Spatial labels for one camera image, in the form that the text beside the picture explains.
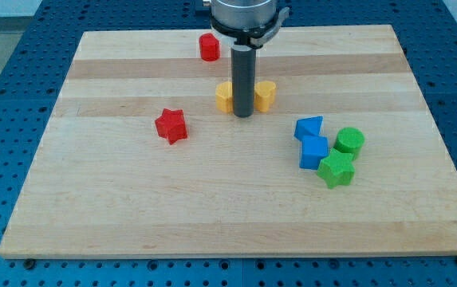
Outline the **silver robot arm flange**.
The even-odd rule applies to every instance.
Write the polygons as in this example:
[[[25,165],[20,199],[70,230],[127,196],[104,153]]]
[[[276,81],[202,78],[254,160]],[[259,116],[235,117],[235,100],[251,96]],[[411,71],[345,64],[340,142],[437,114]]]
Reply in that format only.
[[[238,51],[261,49],[290,15],[277,0],[211,0],[210,11],[214,36]]]

